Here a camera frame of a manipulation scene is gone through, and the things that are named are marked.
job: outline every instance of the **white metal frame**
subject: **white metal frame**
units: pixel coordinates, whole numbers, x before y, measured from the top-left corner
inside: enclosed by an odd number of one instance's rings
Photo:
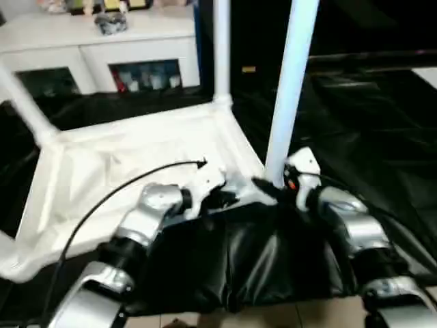
[[[292,136],[318,2],[319,0],[295,0],[292,5],[265,171],[266,177],[276,185],[281,185],[279,172],[282,172]],[[201,132],[216,129],[216,135],[210,138],[210,142],[220,150],[211,154],[213,160],[223,160],[228,163],[228,166],[246,176],[263,175],[263,165],[231,113],[229,31],[229,0],[214,0],[215,91],[212,103],[73,131],[58,131],[52,126],[19,80],[0,62],[0,85],[16,104],[16,110],[41,147],[40,159],[16,241],[0,232],[0,276],[15,282],[26,281],[31,279],[41,267],[55,261],[59,256],[76,225],[76,221],[56,222],[54,226],[49,225],[53,220],[50,216],[53,207],[62,205],[58,201],[54,202],[56,194],[63,192],[62,188],[59,189],[59,185],[62,187],[65,182],[71,184],[67,190],[69,197],[65,199],[77,204],[71,194],[80,195],[87,184],[98,184],[102,178],[101,168],[104,166],[101,159],[84,147],[81,148],[84,142],[94,144],[100,149],[120,142],[127,142],[130,145],[142,140],[141,138],[144,137],[142,133],[162,135],[160,123],[165,122],[171,125],[168,131],[176,138],[185,135],[183,127],[187,124],[187,129],[195,132],[191,141],[203,144]],[[120,141],[118,131],[136,131],[137,134],[133,133],[127,136],[127,140]],[[112,137],[110,146],[107,143],[98,143],[100,139],[108,136]],[[71,177],[68,180],[68,174],[65,172],[60,174],[63,168],[76,165],[71,152],[73,154],[77,152],[79,156],[76,159],[84,159],[77,165],[79,171],[88,176],[91,182],[85,179],[85,185],[78,186]],[[219,152],[225,154],[223,158],[220,158]],[[175,176],[186,178],[184,174],[176,175],[176,173],[171,178]],[[117,225],[117,220],[120,219],[108,219],[105,216],[104,221],[90,220],[75,238],[68,255],[89,251],[97,243],[108,239],[112,235],[112,229]]]

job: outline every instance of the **white cabinet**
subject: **white cabinet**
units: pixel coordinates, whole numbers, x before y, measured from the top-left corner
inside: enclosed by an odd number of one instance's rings
[[[127,31],[103,36],[92,17],[22,15],[0,27],[0,58],[18,72],[25,85],[27,80],[37,81],[34,84],[41,80],[44,84],[50,79],[52,84],[60,84],[53,78],[53,70],[57,70],[59,79],[71,80],[66,84],[74,84],[75,91],[82,94],[116,92],[111,71],[115,66],[126,71],[133,64],[168,66],[171,62],[177,70],[174,77],[182,87],[199,85],[191,6],[129,12],[127,20]]]

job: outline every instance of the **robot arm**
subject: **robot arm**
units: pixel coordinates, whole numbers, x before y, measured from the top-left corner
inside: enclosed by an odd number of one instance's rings
[[[408,264],[397,253],[380,222],[364,203],[347,191],[321,187],[316,177],[320,168],[312,152],[309,148],[300,152],[289,158],[285,177],[289,177],[293,169],[311,173],[298,174],[296,206],[310,210],[335,233],[343,254],[350,261],[368,312],[366,327],[437,327],[437,309],[413,278]],[[296,161],[302,169],[297,168]]]
[[[203,199],[224,184],[224,173],[207,164],[183,188],[145,186],[137,205],[126,213],[112,239],[98,246],[97,261],[87,265],[48,327],[124,327],[124,299],[146,268],[158,233],[173,220],[178,223],[197,217]]]

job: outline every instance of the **black plastic sheet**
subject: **black plastic sheet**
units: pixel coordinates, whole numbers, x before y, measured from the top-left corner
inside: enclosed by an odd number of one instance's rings
[[[234,94],[235,116],[263,160],[275,98],[274,86],[264,87]],[[381,221],[424,284],[437,282],[436,100],[437,91],[409,71],[307,77],[290,148],[311,146],[324,174],[397,217]],[[62,106],[40,105],[59,128],[74,128],[205,101],[209,98],[192,90],[155,98],[94,95]],[[0,115],[3,131],[12,123],[18,131],[3,139],[0,171],[2,191],[10,194],[0,227],[14,235],[38,151],[17,118],[4,120],[4,111]],[[93,256],[68,261],[54,304]],[[355,293],[340,266],[324,234],[292,208],[254,204],[244,213],[235,210],[164,232],[128,309],[134,315],[238,311]],[[0,296],[0,318],[37,316],[52,270],[47,267],[22,285],[0,282],[9,291]]]

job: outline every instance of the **wire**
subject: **wire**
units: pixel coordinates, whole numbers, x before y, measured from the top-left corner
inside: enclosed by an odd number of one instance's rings
[[[79,223],[76,225],[76,227],[74,228],[73,232],[70,235],[70,238],[68,238],[67,243],[64,246],[64,249],[61,252],[61,255],[57,261],[56,267],[55,267],[55,271],[53,273],[50,285],[48,287],[47,290],[47,294],[46,294],[46,299],[44,302],[44,309],[42,311],[42,316],[41,316],[41,321],[45,324],[48,323],[49,320],[49,315],[48,315],[48,311],[50,309],[50,304],[51,304],[51,300],[53,297],[53,293],[55,291],[55,286],[57,283],[57,280],[59,278],[59,275],[61,273],[62,270],[62,266],[64,265],[64,262],[66,261],[66,256],[67,256],[67,252],[68,249],[70,248],[74,237],[76,236],[77,232],[79,231],[79,229],[82,228],[83,224],[89,219],[89,217],[91,217],[93,215],[93,213],[98,210],[109,198],[111,198],[113,195],[115,195],[118,191],[126,188],[127,186],[131,185],[132,183],[145,178],[146,176],[149,176],[151,174],[154,174],[158,171],[161,171],[163,169],[168,169],[170,167],[175,167],[175,166],[180,166],[180,165],[189,165],[189,164],[196,164],[198,166],[198,168],[204,166],[206,164],[206,161],[184,161],[184,162],[177,162],[177,163],[172,163],[172,164],[167,164],[167,165],[163,165],[161,167],[158,167],[156,169],[153,169],[151,171],[148,171],[146,173],[140,174],[139,176],[130,179],[129,181],[125,182],[124,184],[121,184],[120,186],[118,186],[117,188],[115,188],[114,190],[112,190],[110,193],[108,193],[106,196],[104,196],[96,205],[93,206],[93,208],[91,210],[88,211],[87,214],[85,214],[85,216],[79,221]]]

